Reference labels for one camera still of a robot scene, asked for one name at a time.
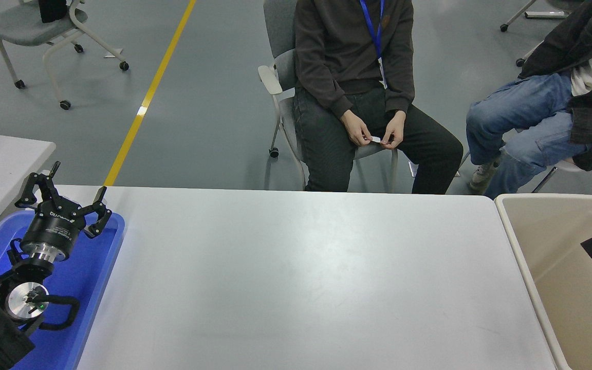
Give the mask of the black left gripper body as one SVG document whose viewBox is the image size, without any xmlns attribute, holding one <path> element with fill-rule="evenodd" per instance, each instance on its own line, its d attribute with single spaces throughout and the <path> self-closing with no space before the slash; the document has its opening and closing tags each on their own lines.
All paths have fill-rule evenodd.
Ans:
<svg viewBox="0 0 592 370">
<path fill-rule="evenodd" d="M 75 212 L 69 206 L 57 209 L 50 202 L 40 203 L 24 234 L 21 249 L 30 253 L 33 246 L 45 244 L 62 253 L 71 253 L 80 231 L 85 228 L 85 217 L 73 215 Z"/>
</svg>

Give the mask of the person's left hand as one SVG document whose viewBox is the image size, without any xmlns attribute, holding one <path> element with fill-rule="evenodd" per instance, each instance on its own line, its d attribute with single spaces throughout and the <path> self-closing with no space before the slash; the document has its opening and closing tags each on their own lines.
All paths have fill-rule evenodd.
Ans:
<svg viewBox="0 0 592 370">
<path fill-rule="evenodd" d="M 402 110 L 396 110 L 392 119 L 385 128 L 385 134 L 380 141 L 381 147 L 386 150 L 394 150 L 401 145 L 404 138 L 404 125 L 407 114 Z"/>
</svg>

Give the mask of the person's right hand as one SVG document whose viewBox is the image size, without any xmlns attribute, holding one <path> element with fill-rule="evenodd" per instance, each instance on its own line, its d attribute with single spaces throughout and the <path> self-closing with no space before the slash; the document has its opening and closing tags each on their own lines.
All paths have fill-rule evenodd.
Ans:
<svg viewBox="0 0 592 370">
<path fill-rule="evenodd" d="M 372 141 L 372 135 L 369 132 L 368 127 L 360 117 L 355 115 L 352 110 L 346 110 L 341 115 L 340 120 L 345 127 L 348 138 L 356 146 L 366 146 Z"/>
</svg>

